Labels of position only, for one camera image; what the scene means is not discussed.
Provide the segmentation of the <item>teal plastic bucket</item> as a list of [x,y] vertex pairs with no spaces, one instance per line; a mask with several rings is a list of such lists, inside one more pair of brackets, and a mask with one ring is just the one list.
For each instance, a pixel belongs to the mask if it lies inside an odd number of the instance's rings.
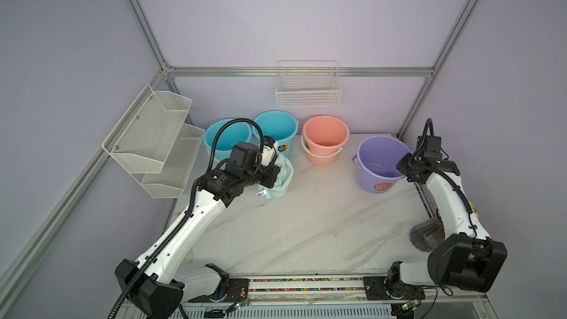
[[254,121],[261,127],[264,136],[270,136],[278,143],[278,153],[285,157],[291,156],[299,128],[299,122],[294,116],[274,110],[260,114]]
[[[214,144],[214,139],[219,132],[219,130],[231,119],[224,119],[217,121],[207,128],[204,134],[204,144],[207,152],[210,154],[212,146]],[[249,143],[252,140],[252,129],[248,123],[235,123],[226,128],[226,130],[221,133],[215,150],[214,163],[220,162],[223,159],[230,157],[230,153],[233,146],[240,142]]]

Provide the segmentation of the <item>mint green microfiber cloth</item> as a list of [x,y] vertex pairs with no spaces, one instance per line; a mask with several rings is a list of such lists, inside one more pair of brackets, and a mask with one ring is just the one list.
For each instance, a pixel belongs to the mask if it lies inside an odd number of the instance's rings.
[[276,177],[276,182],[272,188],[266,188],[264,186],[258,186],[258,197],[264,197],[266,200],[280,199],[282,198],[289,184],[292,181],[294,168],[289,159],[281,154],[277,156],[275,166],[280,168],[280,171]]

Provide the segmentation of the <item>purple plastic bucket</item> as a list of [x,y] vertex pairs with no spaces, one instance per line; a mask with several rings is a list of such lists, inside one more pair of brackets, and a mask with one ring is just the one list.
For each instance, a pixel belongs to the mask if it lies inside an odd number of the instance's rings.
[[376,135],[363,140],[352,161],[357,167],[357,183],[369,193],[386,193],[405,176],[398,162],[410,148],[395,137]]

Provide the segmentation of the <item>pink plastic bucket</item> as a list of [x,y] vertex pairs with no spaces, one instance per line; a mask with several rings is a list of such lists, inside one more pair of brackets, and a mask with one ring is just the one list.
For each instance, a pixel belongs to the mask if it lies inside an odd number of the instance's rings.
[[348,126],[340,119],[319,115],[305,122],[301,145],[306,158],[313,165],[326,167],[338,161],[350,138]]

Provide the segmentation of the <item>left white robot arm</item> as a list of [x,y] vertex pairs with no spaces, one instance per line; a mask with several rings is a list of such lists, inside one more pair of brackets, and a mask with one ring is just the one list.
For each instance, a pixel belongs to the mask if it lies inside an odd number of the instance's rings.
[[180,273],[185,256],[206,228],[236,197],[253,185],[272,188],[281,172],[277,143],[264,138],[260,146],[238,143],[229,158],[209,166],[190,191],[190,202],[168,230],[135,260],[124,259],[115,275],[121,293],[110,310],[116,318],[130,301],[148,318],[169,318],[185,301],[225,293],[227,273],[206,264],[193,273]]

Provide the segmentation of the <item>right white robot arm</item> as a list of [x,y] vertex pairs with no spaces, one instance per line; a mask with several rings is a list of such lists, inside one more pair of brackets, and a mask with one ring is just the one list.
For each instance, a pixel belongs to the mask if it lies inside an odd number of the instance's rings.
[[405,155],[397,169],[408,181],[428,189],[436,202],[445,240],[427,261],[395,261],[385,279],[388,295],[399,299],[420,287],[432,286],[488,292],[507,258],[507,249],[493,240],[478,220],[457,165],[442,156],[441,138],[419,137],[416,151]]

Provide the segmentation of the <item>yellow artificial flower bouquet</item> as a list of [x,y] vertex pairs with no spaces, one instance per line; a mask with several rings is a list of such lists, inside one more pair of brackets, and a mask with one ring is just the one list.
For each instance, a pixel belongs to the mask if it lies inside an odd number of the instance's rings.
[[479,216],[478,216],[477,210],[475,209],[474,204],[472,204],[472,202],[470,202],[470,201],[469,201],[468,203],[469,203],[469,205],[470,205],[470,208],[471,208],[473,214],[474,214],[475,217],[478,219]]

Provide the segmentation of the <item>dark flower vase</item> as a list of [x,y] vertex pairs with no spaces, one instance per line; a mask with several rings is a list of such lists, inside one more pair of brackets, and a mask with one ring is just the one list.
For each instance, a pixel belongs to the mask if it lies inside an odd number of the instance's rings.
[[409,236],[416,249],[431,253],[445,241],[444,226],[439,219],[431,218],[413,226]]

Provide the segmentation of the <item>white mesh two-tier shelf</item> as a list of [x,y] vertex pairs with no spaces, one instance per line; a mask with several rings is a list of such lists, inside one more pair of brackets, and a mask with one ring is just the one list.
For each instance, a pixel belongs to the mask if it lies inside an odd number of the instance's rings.
[[153,198],[184,194],[205,130],[188,122],[192,100],[147,85],[102,149]]

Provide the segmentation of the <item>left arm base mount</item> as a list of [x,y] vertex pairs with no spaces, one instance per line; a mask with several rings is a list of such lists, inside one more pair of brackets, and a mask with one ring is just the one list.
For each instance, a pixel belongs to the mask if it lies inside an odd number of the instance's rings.
[[191,290],[188,303],[223,303],[248,296],[250,279],[232,278],[215,264],[206,264],[198,273],[192,273],[187,288]]

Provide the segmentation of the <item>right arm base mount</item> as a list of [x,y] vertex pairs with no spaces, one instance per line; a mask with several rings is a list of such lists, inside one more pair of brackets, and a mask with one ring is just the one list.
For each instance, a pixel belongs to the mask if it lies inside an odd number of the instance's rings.
[[421,300],[425,297],[421,287],[401,281],[400,264],[401,261],[395,261],[385,276],[363,277],[363,287],[369,301]]

